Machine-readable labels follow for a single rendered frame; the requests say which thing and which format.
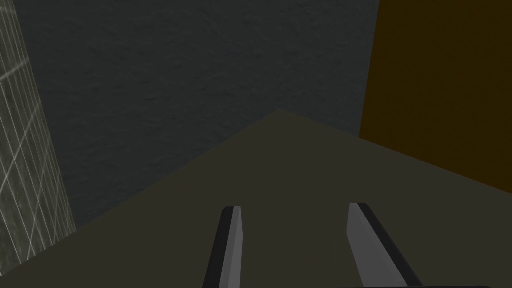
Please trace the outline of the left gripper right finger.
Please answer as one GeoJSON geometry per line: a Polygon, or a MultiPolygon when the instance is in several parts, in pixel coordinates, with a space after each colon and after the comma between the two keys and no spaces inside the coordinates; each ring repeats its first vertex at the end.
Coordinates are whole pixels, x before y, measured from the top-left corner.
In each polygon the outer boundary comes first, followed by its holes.
{"type": "Polygon", "coordinates": [[[364,288],[423,287],[366,203],[351,203],[346,235],[364,288]]]}

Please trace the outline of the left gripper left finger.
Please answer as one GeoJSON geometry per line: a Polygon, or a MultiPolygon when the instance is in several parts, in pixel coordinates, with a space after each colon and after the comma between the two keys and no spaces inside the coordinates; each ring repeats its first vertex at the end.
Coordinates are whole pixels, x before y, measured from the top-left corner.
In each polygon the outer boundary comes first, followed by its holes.
{"type": "Polygon", "coordinates": [[[202,288],[241,288],[243,222],[240,206],[222,209],[202,288]]]}

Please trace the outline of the brown door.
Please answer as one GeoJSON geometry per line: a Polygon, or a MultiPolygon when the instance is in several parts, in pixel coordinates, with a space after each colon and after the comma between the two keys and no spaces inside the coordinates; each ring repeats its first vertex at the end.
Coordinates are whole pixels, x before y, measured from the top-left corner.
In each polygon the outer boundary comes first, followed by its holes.
{"type": "Polygon", "coordinates": [[[512,194],[512,0],[380,0],[359,136],[512,194]]]}

